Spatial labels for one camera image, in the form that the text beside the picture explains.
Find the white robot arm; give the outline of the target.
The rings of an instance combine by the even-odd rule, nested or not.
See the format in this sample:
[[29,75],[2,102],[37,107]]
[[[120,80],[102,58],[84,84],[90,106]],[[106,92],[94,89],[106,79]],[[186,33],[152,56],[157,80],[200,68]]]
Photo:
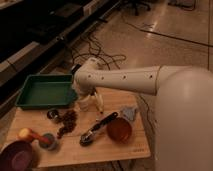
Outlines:
[[79,96],[104,87],[154,95],[155,171],[213,171],[213,73],[194,66],[102,70],[88,59],[74,74]]

